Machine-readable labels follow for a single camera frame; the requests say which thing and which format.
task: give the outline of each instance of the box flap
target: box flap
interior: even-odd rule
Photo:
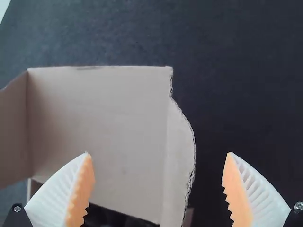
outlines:
[[[28,72],[34,179],[45,182],[88,151],[96,177],[91,200],[160,223],[172,69],[60,67]]]
[[[183,226],[188,196],[195,177],[195,151],[195,138],[190,123],[177,103],[171,99],[167,119],[161,226]]]
[[[0,188],[31,176],[26,91],[27,72],[0,91]]]

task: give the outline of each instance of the metal screw head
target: metal screw head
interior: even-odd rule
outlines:
[[[15,206],[15,207],[14,207],[14,211],[15,211],[15,212],[20,212],[20,211],[21,211],[21,207]]]
[[[295,211],[302,211],[302,210],[303,210],[303,202],[297,202],[297,203],[294,205],[294,210],[295,210]]]

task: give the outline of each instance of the dark gray floor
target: dark gray floor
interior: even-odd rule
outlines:
[[[230,226],[220,186],[228,151],[289,204],[302,197],[302,8],[299,0],[12,0],[0,25],[0,84],[36,66],[173,66],[173,96],[196,137],[193,226]]]

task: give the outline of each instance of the cardboard flap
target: cardboard flap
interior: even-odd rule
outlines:
[[[161,226],[181,227],[195,177],[195,138],[177,103],[169,102]]]
[[[0,188],[31,176],[26,93],[27,72],[0,91]]]
[[[60,67],[28,72],[34,179],[45,182],[88,151],[96,178],[91,201],[160,223],[172,69]]]

